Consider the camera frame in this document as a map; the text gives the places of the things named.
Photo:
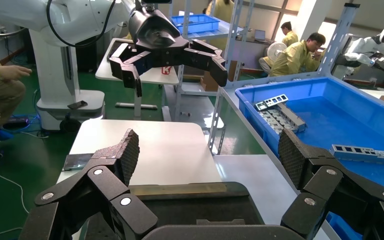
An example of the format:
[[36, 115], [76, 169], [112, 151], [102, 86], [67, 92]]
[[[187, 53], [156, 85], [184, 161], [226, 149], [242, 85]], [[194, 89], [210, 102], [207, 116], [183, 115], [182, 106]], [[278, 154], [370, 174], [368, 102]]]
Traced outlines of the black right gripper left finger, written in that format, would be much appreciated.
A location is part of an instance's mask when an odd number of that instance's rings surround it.
[[143, 239], [158, 218], [129, 189], [139, 153], [139, 137], [132, 129], [118, 144], [97, 150], [82, 170], [35, 198], [19, 238], [70, 240], [101, 213], [118, 239]]

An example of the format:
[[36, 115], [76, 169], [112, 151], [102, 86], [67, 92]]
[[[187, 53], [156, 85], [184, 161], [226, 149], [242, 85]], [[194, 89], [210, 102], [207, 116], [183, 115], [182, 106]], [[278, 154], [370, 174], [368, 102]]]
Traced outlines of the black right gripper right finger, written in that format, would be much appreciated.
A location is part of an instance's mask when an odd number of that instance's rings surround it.
[[365, 240], [384, 240], [384, 186], [346, 169], [328, 150], [303, 143], [289, 129], [278, 142], [279, 160], [299, 194], [280, 224], [313, 239], [329, 213]]

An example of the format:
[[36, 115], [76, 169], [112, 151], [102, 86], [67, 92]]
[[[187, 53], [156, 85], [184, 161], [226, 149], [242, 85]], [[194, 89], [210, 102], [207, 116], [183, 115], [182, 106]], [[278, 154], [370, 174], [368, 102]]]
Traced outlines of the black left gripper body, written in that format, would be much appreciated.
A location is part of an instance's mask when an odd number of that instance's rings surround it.
[[145, 7], [132, 11], [128, 30], [137, 55], [131, 57], [128, 70], [146, 72], [151, 68], [192, 66], [189, 40], [159, 11]]

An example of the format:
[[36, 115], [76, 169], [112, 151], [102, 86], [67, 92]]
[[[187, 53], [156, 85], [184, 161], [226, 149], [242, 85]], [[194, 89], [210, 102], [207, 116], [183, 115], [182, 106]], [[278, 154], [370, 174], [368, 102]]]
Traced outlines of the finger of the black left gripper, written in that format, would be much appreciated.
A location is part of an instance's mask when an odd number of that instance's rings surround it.
[[193, 39], [183, 49], [183, 64], [209, 72], [210, 76], [220, 87], [225, 87], [228, 81], [228, 70], [222, 50], [199, 39]]
[[152, 68], [151, 52], [136, 49], [133, 43], [114, 43], [108, 54], [112, 76], [122, 80], [125, 88], [143, 95], [140, 75]]

